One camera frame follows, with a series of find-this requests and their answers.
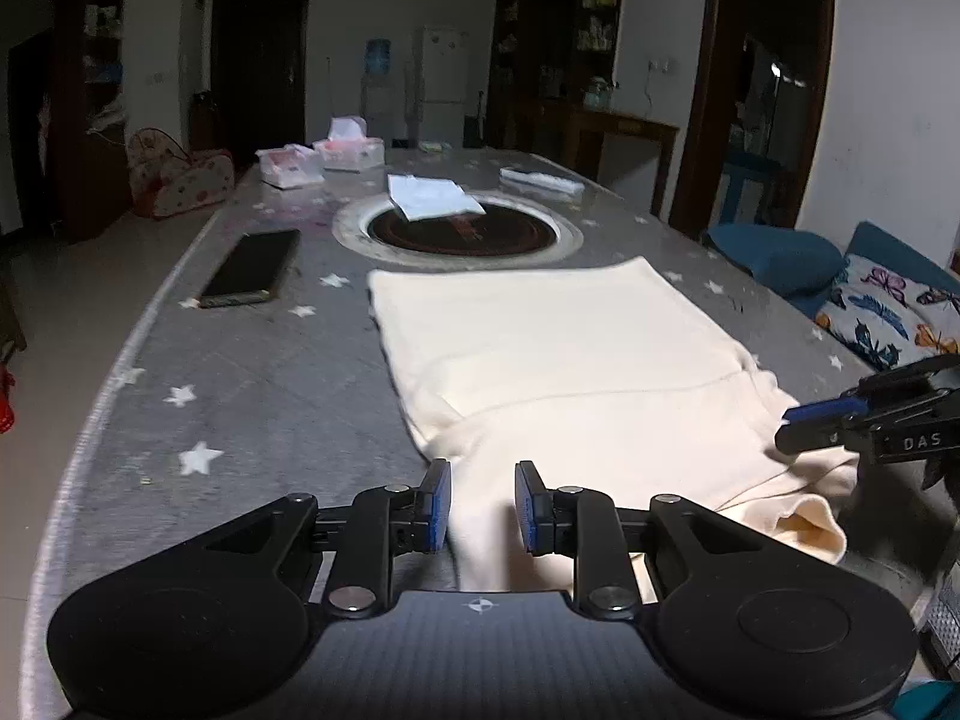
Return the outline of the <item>cream sweatshirt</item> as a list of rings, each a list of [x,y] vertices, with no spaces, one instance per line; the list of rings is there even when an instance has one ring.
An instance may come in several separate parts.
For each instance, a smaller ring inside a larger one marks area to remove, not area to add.
[[[452,468],[449,541],[467,592],[566,590],[524,550],[514,468],[639,509],[674,493],[825,562],[848,540],[848,450],[782,454],[793,406],[770,371],[646,260],[583,270],[368,278],[416,447]]]

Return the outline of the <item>butterfly patterned pillow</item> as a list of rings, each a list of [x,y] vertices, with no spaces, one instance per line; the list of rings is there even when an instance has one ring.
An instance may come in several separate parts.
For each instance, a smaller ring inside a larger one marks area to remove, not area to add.
[[[848,255],[814,317],[876,371],[958,353],[958,289],[903,277]]]

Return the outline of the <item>blue sofa cushion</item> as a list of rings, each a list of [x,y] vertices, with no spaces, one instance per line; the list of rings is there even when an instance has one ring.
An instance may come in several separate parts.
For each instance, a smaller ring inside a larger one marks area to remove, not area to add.
[[[843,268],[836,245],[813,232],[763,224],[710,227],[704,240],[726,260],[782,298],[818,293]]]

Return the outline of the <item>grey star-patterned table mat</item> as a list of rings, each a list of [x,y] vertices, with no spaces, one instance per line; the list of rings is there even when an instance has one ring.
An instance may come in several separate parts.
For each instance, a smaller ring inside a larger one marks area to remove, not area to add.
[[[828,397],[862,362],[784,299],[633,202],[599,187],[576,200],[496,185],[524,154],[404,151],[398,162],[535,211],[574,242],[576,266],[644,257],[747,344],[789,394]],[[280,192],[256,176],[213,216],[148,304],[103,387],[65,472],[31,582],[20,712],[67,713],[46,653],[65,596],[140,557],[295,489],[342,504],[374,483],[409,481],[423,458],[400,416],[370,314],[370,259],[334,234],[337,211],[377,205],[381,174]],[[245,231],[296,227],[278,299],[192,309],[187,298]]]

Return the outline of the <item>black smartphone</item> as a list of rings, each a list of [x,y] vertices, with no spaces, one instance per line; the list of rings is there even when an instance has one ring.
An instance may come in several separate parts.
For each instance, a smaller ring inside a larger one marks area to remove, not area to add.
[[[277,297],[298,249],[297,229],[244,234],[200,291],[200,309],[262,304]]]

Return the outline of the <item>round induction cooktop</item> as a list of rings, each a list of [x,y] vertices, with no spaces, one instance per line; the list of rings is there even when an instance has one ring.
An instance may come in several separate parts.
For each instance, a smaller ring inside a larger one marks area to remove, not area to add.
[[[430,271],[516,270],[573,257],[584,236],[558,211],[501,192],[472,195],[483,215],[409,221],[387,193],[343,205],[334,238],[376,262]]]

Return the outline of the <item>white folded paper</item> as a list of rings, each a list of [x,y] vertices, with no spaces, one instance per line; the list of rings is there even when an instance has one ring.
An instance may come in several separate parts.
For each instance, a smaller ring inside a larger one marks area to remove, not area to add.
[[[470,193],[449,179],[389,174],[387,192],[398,213],[410,223],[485,213]]]

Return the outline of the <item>white remote control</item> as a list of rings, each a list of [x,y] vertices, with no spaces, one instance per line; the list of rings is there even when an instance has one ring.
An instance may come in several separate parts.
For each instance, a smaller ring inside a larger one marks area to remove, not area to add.
[[[517,171],[511,167],[501,167],[500,177],[503,181],[514,182],[515,184],[528,185],[529,187],[540,188],[545,192],[561,193],[568,197],[576,197],[584,192],[584,184],[566,177],[553,176],[546,172]]]

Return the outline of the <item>pink wet wipes pack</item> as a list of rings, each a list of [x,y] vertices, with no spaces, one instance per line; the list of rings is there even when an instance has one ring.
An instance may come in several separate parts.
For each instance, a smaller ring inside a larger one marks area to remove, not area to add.
[[[257,149],[260,178],[280,190],[308,187],[324,182],[324,161],[319,151],[307,146]]]

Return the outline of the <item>white tissue box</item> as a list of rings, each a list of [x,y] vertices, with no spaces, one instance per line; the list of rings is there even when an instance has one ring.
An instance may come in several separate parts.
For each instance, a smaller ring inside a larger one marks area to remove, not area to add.
[[[359,115],[332,117],[327,137],[314,142],[313,148],[325,171],[364,172],[386,161],[384,142],[368,135],[368,124]]]

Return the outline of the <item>dark wooden side table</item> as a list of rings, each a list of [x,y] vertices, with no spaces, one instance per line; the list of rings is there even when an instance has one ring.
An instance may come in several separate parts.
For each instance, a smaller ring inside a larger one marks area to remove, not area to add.
[[[659,218],[679,127],[618,110],[578,107],[566,114],[562,165],[592,182],[636,188],[651,172],[649,213]]]

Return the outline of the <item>red plastic stool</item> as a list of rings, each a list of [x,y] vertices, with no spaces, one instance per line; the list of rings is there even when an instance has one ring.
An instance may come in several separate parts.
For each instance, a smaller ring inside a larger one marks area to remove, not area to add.
[[[11,389],[14,387],[14,378],[5,366],[0,366],[0,434],[8,433],[14,426],[13,405],[11,405]]]

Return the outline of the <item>polka dot baby seat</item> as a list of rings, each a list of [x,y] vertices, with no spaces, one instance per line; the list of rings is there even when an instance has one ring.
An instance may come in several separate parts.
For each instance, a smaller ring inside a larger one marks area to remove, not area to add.
[[[235,190],[235,165],[228,151],[187,151],[159,128],[133,133],[127,159],[133,213],[150,220],[217,205]]]

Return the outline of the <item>water dispenser with blue bottle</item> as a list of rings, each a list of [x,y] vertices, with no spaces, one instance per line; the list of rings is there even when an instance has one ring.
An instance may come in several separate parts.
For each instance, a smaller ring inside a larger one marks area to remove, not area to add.
[[[394,85],[391,41],[375,37],[366,43],[361,76],[361,117],[370,137],[389,143],[394,138]]]

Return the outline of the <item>white refrigerator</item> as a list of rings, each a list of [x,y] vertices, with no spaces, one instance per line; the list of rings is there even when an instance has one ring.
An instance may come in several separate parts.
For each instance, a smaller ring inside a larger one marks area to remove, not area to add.
[[[469,93],[469,35],[423,26],[416,33],[415,140],[459,148]]]

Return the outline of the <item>dark entrance door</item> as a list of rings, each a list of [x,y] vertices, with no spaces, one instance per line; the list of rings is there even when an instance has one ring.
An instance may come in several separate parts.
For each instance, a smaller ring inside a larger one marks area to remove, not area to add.
[[[218,145],[245,174],[261,149],[306,137],[309,0],[213,0],[210,91]]]

